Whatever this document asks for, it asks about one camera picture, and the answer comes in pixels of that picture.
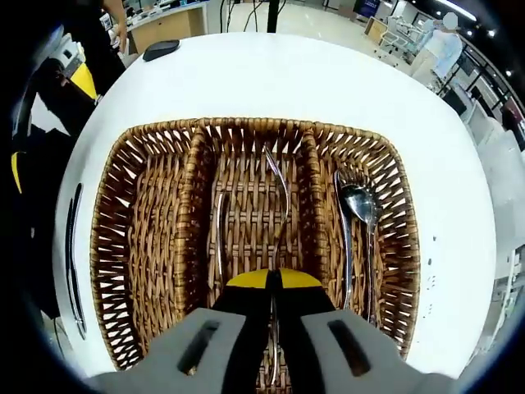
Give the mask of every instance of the black phone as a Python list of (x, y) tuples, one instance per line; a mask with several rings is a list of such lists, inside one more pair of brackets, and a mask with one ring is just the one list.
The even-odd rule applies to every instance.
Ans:
[(144, 51), (143, 59), (145, 62), (151, 62), (152, 60), (167, 55), (168, 53), (175, 52), (180, 45), (178, 39), (168, 39), (167, 41), (160, 41), (155, 44), (151, 44)]

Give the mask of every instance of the cutlery basket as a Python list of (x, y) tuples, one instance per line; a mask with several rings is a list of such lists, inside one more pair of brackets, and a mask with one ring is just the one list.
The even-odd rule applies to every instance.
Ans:
[[(290, 193), (281, 223), (276, 158)], [(141, 360), (149, 342), (220, 294), (212, 225), (218, 194), (230, 193), (223, 248), (226, 279), (267, 268), (274, 235), (285, 234), (276, 266), (319, 279), (337, 308), (344, 302), (345, 252), (333, 173), (372, 188), (381, 205), (374, 270), (378, 327), (406, 356), (418, 309), (418, 229), (403, 164), (388, 140), (370, 131), (310, 121), (213, 118), (128, 129), (113, 145), (94, 208), (91, 277), (98, 321), (118, 369)], [(362, 224), (353, 219), (352, 300), (365, 309)], [(289, 392), (279, 349), (279, 378), (269, 386), (271, 346), (258, 391)]]

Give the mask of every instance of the white table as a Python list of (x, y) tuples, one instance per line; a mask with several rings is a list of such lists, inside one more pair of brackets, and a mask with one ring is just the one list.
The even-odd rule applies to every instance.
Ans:
[[(185, 39), (170, 55), (138, 59), (97, 106), (75, 146), (57, 202), (53, 263), (64, 326), (87, 375), (113, 370), (89, 280), (104, 163), (127, 127), (191, 117), (323, 121), (387, 137), (403, 159), (422, 252), (408, 362), (424, 372), (461, 373), (482, 331), (495, 272), (491, 197), (463, 123), (432, 92), (371, 57), (313, 39), (239, 33)], [(77, 182), (84, 191), (74, 254), (86, 341), (72, 320), (64, 280), (66, 215)]]

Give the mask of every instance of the metal spoon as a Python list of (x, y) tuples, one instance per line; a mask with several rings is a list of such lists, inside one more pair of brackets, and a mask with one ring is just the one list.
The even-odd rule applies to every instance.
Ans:
[(379, 209), (376, 206), (372, 193), (366, 187), (347, 185), (342, 188), (342, 195), (355, 216), (367, 225), (367, 320), (369, 323), (376, 325), (376, 315), (372, 307), (373, 295), (375, 294), (372, 250), (376, 225), (379, 220)]
[(334, 172), (334, 189), (336, 190), (337, 207), (341, 218), (341, 227), (343, 230), (343, 240), (345, 243), (345, 303), (343, 309), (350, 307), (350, 296), (352, 293), (352, 240), (350, 235), (351, 207), (343, 198), (339, 170)]

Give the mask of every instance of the wicker basket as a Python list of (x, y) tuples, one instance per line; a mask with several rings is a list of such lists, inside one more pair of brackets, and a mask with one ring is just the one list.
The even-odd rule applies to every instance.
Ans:
[[(218, 192), (231, 193), (226, 277), (268, 267), (282, 225), (282, 196), (264, 144), (272, 148), (291, 196), (277, 266), (315, 276), (337, 308), (344, 302), (345, 257), (333, 172), (339, 168), (347, 180), (372, 187), (382, 206), (374, 261), (378, 327), (407, 355), (418, 308), (418, 230), (403, 164), (389, 141), (309, 121), (191, 119), (127, 130), (104, 168), (91, 273), (98, 321), (118, 369), (135, 364), (155, 336), (219, 296), (210, 226)], [(351, 307), (357, 314), (364, 311), (366, 286), (361, 226), (352, 221)], [(281, 350), (276, 389), (269, 387), (268, 351), (258, 390), (290, 392)]]

